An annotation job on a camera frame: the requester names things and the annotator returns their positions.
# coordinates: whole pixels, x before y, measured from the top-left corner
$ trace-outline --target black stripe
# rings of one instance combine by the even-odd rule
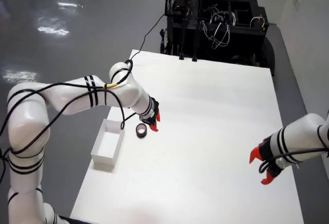
[[[90,75],[89,77],[90,77],[93,87],[96,87],[93,76]],[[94,92],[94,95],[95,95],[95,106],[97,106],[98,105],[98,95],[96,92]]]
[[[287,148],[287,146],[286,146],[286,143],[285,143],[285,141],[284,141],[284,130],[286,129],[286,127],[284,127],[283,129],[282,129],[282,132],[281,132],[281,141],[282,141],[282,145],[283,145],[283,148],[284,148],[284,150],[286,151],[286,153],[289,153],[289,150],[288,150],[288,148]],[[294,161],[295,163],[300,163],[301,161],[299,161],[299,160],[297,160],[297,159],[295,159],[293,156],[288,156],[292,161]]]
[[[55,224],[55,221],[57,221],[56,220],[56,212],[55,212],[55,210],[53,208],[52,208],[52,210],[53,210],[53,214],[54,214],[52,224]]]
[[[22,90],[22,93],[23,93],[23,92],[33,92],[33,91],[34,91],[34,90],[24,89],[24,90]],[[46,101],[46,99],[43,97],[43,95],[42,95],[41,93],[37,92],[36,94],[39,95],[39,96],[41,96],[41,97],[43,98],[43,100]],[[16,96],[16,95],[13,94],[13,95],[8,99],[8,101],[7,101],[7,105],[9,104],[9,102],[11,101],[11,99],[13,99],[15,96]]]
[[[151,97],[149,96],[149,105],[148,105],[146,111],[143,112],[143,113],[141,113],[141,114],[139,114],[139,113],[137,113],[137,114],[138,114],[139,116],[144,116],[144,115],[146,115],[146,114],[150,111],[151,107],[152,107],[152,102],[151,102]]]
[[[41,192],[41,194],[43,195],[43,192],[40,188],[37,187],[37,188],[35,188],[35,190],[38,191],[38,192]]]
[[[278,143],[278,148],[279,148],[280,154],[282,155],[282,154],[283,154],[283,150],[281,149],[281,145],[280,145],[280,133],[281,133],[281,131],[282,131],[282,129],[279,130],[279,132],[278,132],[277,143]],[[286,160],[287,162],[289,162],[289,163],[292,163],[292,162],[290,162],[290,161],[287,159],[287,157],[285,157],[285,156],[283,156],[283,159],[285,159],[285,160]]]
[[[9,205],[10,201],[11,201],[15,196],[17,196],[18,194],[19,194],[18,192],[15,192],[14,194],[11,195],[11,197],[10,197],[9,200],[8,200],[8,205]]]
[[[31,171],[27,171],[27,172],[21,172],[21,171],[17,171],[15,168],[12,167],[11,163],[9,164],[10,168],[17,174],[21,174],[21,175],[26,175],[26,174],[32,174],[34,173],[36,170],[38,170],[41,166],[42,166],[43,160],[42,162],[39,164],[39,166],[37,166],[35,169],[31,170]]]
[[[129,71],[129,69],[128,69],[128,68],[121,68],[121,69],[117,70],[117,71],[113,74],[113,76],[112,76],[112,78],[111,78],[111,83],[112,83],[113,78],[115,77],[115,75],[118,74],[118,73],[121,72],[121,71]]]
[[[322,140],[322,138],[321,138],[321,136],[320,136],[320,127],[321,127],[321,126],[322,126],[322,125],[319,125],[319,127],[318,127],[318,129],[317,129],[317,134],[318,134],[318,137],[319,137],[320,142],[322,143],[323,147],[326,148],[326,149],[328,149],[328,146],[323,142],[323,140]]]
[[[86,85],[87,85],[88,91],[91,91],[92,89],[90,88],[88,78],[87,77],[84,77],[84,80],[86,81]],[[90,107],[93,107],[94,106],[94,101],[93,101],[93,96],[92,96],[91,93],[89,93],[89,100],[90,100]]]
[[[28,170],[28,169],[33,169],[35,168],[37,165],[39,165],[39,163],[45,158],[45,154],[43,154],[43,156],[41,157],[41,159],[39,161],[37,161],[35,164],[31,165],[31,166],[17,166],[15,163],[13,163],[10,158],[9,158],[9,163],[15,167],[16,169],[21,169],[21,170]]]
[[[27,157],[24,157],[24,156],[18,156],[18,155],[16,155],[16,154],[13,154],[13,155],[16,156],[16,157],[18,157],[18,158],[21,158],[21,159],[28,159],[28,158],[33,158],[33,157],[38,156],[42,151],[43,151],[43,148],[42,148],[37,154],[35,154],[34,156],[27,156]]]
[[[329,140],[329,129],[327,131],[327,139]]]

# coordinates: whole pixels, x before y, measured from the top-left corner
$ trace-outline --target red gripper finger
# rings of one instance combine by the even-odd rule
[[[158,128],[156,128],[156,124],[155,125],[150,125],[150,129],[154,132],[158,131]]]
[[[252,161],[255,158],[260,159],[261,161],[263,161],[263,158],[262,158],[261,154],[259,153],[259,145],[251,151],[249,163],[252,163]]]
[[[269,174],[268,171],[266,171],[266,179],[263,179],[261,183],[266,185],[266,184],[270,184],[273,180],[274,178]]]
[[[160,121],[160,111],[158,111],[158,114],[157,114],[157,116],[156,116],[156,120],[157,120],[157,121]]]

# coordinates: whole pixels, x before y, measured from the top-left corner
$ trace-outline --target black metal frame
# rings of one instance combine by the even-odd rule
[[[207,4],[221,3],[227,4],[229,16],[229,28],[231,40],[227,47],[218,48],[216,51],[209,50],[209,42],[203,33],[202,7],[207,7]],[[168,0],[166,0],[166,15],[167,15],[167,33],[170,45],[173,47],[173,55],[178,55],[180,59],[184,59],[184,54],[192,57],[193,61],[197,58],[215,61],[232,62],[232,59],[252,58],[256,57],[261,60],[258,55],[261,54],[263,41],[268,28],[268,20],[265,9],[258,6],[257,0],[186,0],[186,7],[189,7],[190,13],[188,16],[177,16],[168,12]],[[252,27],[249,24],[237,23],[233,26],[234,13],[244,13],[240,7],[248,7],[248,16],[251,18],[262,16],[265,19],[264,27],[255,20]],[[209,24],[206,22],[207,29],[210,33],[214,33],[218,24]],[[216,37],[221,38],[226,32],[226,27],[218,29]]]

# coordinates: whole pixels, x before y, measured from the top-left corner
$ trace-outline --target wires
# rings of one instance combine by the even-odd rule
[[[146,33],[146,35],[144,36],[144,40],[143,40],[143,43],[142,43],[142,45],[140,46],[140,49],[139,49],[139,51],[137,52],[137,53],[135,53],[131,58],[130,58],[130,60],[127,60],[125,63],[126,64],[129,64],[129,70],[128,70],[128,72],[127,72],[127,74],[122,78],[122,79],[120,79],[119,80],[119,82],[117,83],[117,85],[118,84],[121,84],[123,81],[125,81],[127,78],[128,78],[128,76],[129,76],[129,74],[132,72],[132,70],[133,70],[133,57],[135,57],[135,55],[137,55],[137,54],[139,54],[140,52],[141,52],[141,50],[142,50],[142,48],[143,48],[143,46],[144,46],[144,43],[145,43],[145,40],[146,40],[146,37],[151,33],[151,31],[154,29],[154,27],[155,26],[157,26],[157,24],[160,22],[160,20],[163,18],[163,16],[165,16],[165,13],[158,19],[158,21],[155,23],[155,25],[150,29],[150,31],[148,32],[148,33]]]
[[[262,162],[262,164],[259,166],[259,173],[262,174],[263,172],[265,172],[268,169],[268,167],[270,166],[271,162],[273,162],[276,159],[279,159],[281,157],[314,153],[314,152],[329,152],[329,150],[327,148],[311,148],[309,150],[300,150],[300,151],[294,151],[294,152],[289,152],[289,153],[284,153],[284,154],[280,154],[277,156],[273,156],[272,158],[267,159]]]
[[[8,152],[9,152],[9,148],[2,154],[2,150],[0,148],[0,160],[2,160],[2,164],[3,164],[3,171],[1,173],[0,176],[0,184],[2,182],[2,180],[4,179],[5,173],[6,173],[6,162],[8,162]]]
[[[262,25],[262,28],[263,28],[264,25],[265,25],[265,19],[264,19],[262,16],[259,16],[259,17],[253,17],[252,20],[250,21],[250,27],[251,27],[252,21],[253,21],[253,20],[256,20],[256,19],[258,19],[258,22],[259,22],[260,19],[263,20],[263,25]]]
[[[218,31],[219,27],[221,26],[221,23],[218,24],[217,29],[215,31],[215,34],[212,35],[212,36],[208,36],[207,26],[206,26],[206,24],[205,24],[204,21],[202,21],[202,23],[204,25],[204,33],[205,33],[205,36],[208,38],[208,40],[212,41],[212,45],[211,45],[211,48],[212,49],[216,49],[218,46],[226,47],[229,44],[229,42],[230,42],[230,27],[229,27],[229,25],[226,25],[226,32],[225,32],[222,40],[221,41],[218,41],[215,38],[215,36],[217,34],[217,31]],[[224,43],[223,40],[225,39],[225,37],[226,37],[227,34],[228,34],[228,39],[227,39],[227,42]]]
[[[233,26],[235,26],[235,23],[236,23],[235,13],[234,12],[231,12],[231,13],[232,13],[232,16],[233,16]]]

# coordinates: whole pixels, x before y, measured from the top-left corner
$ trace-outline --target black cable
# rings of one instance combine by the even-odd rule
[[[8,162],[8,158],[6,157],[6,155],[8,154],[9,152],[9,148],[6,149],[6,151],[2,154],[2,150],[0,148],[0,160],[2,160],[2,164],[3,164],[3,171],[1,173],[1,177],[0,177],[0,184],[2,183],[2,180],[4,179],[4,176],[5,176],[5,172],[6,172],[6,162]]]
[[[125,118],[122,122],[121,122],[121,126],[123,122],[126,122],[128,119],[130,119],[132,116],[136,115],[137,113],[132,113],[131,115],[129,115],[127,118]]]
[[[41,130],[41,132],[30,142],[30,143],[28,143],[24,148],[22,148],[22,149],[20,149],[20,150],[18,150],[18,151],[14,151],[12,148],[10,149],[10,151],[13,153],[13,154],[15,154],[15,155],[17,155],[17,154],[20,154],[20,153],[22,153],[22,152],[24,152],[25,150],[27,150],[28,148],[30,148],[41,136],[42,136],[42,134],[43,133],[45,133],[50,127],[51,127],[51,125],[53,125],[54,123],[55,123],[55,121],[60,117],[60,115],[64,112],[64,110],[72,103],[72,102],[74,102],[75,100],[77,100],[77,99],[79,99],[79,98],[81,98],[81,97],[84,97],[84,96],[86,96],[86,95],[88,95],[88,94],[93,94],[93,93],[98,93],[98,92],[103,92],[103,91],[105,91],[105,92],[107,92],[107,93],[110,93],[111,95],[113,95],[114,97],[115,97],[115,99],[118,101],[118,104],[119,104],[119,107],[120,107],[120,109],[121,109],[121,114],[122,114],[122,120],[123,120],[123,122],[122,122],[122,124],[121,124],[121,129],[123,129],[124,128],[124,125],[125,125],[125,123],[124,123],[124,120],[125,120],[125,118],[124,118],[124,111],[123,111],[123,107],[122,107],[122,104],[121,104],[121,101],[120,101],[120,99],[118,98],[118,96],[115,94],[115,93],[113,93],[111,90],[109,90],[109,89],[94,89],[94,90],[91,90],[91,91],[87,91],[87,92],[85,92],[85,93],[83,93],[83,94],[81,94],[81,95],[78,95],[78,96],[76,96],[76,97],[74,97],[73,99],[71,99],[70,101],[68,101],[65,105],[64,105],[64,107],[58,112],[58,114],[49,122],[49,124],[48,125],[46,125],[42,130]]]
[[[47,89],[50,89],[54,86],[58,86],[58,85],[65,85],[65,86],[71,86],[71,87],[78,87],[78,88],[88,88],[88,86],[86,85],[80,85],[80,84],[70,84],[70,83],[54,83],[54,84],[49,84],[47,85],[46,87],[43,87],[41,89],[38,89],[38,90],[34,90],[34,89],[22,89],[22,90],[19,90],[17,92],[15,92],[9,99],[8,99],[8,103],[9,101],[11,101],[11,99],[15,96],[17,96],[18,94],[20,93],[23,93],[23,92],[26,92],[26,91],[31,91],[31,93],[27,94],[26,96],[20,98],[13,106],[12,108],[9,110],[9,112],[7,113],[7,116],[4,120],[4,123],[1,127],[1,130],[0,130],[0,136],[3,134],[5,128],[6,128],[6,125],[8,123],[8,120],[12,114],[12,112],[15,110],[15,108],[17,108],[17,106],[23,102],[25,99],[29,98],[30,96],[33,96],[35,94],[40,94],[41,92],[43,92],[44,90],[47,90]],[[103,87],[102,86],[89,86],[89,88],[91,89],[102,89]]]
[[[278,158],[285,157],[285,156],[314,153],[314,152],[329,152],[329,150],[327,148],[311,148],[308,150],[294,151],[294,152],[289,152],[289,153],[284,153],[284,154],[280,154],[277,156],[273,156],[262,162],[262,164],[259,166],[259,173],[262,174],[263,172],[265,172],[267,170],[267,168],[269,167],[269,164]]]
[[[154,29],[154,27],[155,26],[157,26],[157,24],[160,22],[160,20],[163,18],[163,16],[165,16],[165,13],[158,19],[158,21],[155,23],[155,25],[150,29],[150,31],[144,36],[144,40],[143,40],[143,43],[142,43],[142,45],[140,46],[140,49],[139,49],[139,51],[137,52],[137,53],[135,53],[129,60],[126,60],[126,64],[130,64],[129,65],[129,70],[128,70],[128,72],[127,72],[127,74],[122,78],[122,79],[120,79],[120,81],[117,83],[117,84],[121,84],[123,81],[125,81],[127,78],[128,78],[128,76],[129,76],[129,74],[132,72],[132,70],[133,70],[133,57],[135,57],[135,55],[137,55],[137,54],[139,54],[140,52],[141,52],[141,50],[142,50],[142,48],[143,48],[143,46],[144,46],[144,43],[145,43],[145,40],[146,40],[146,37],[151,33],[151,31]]]

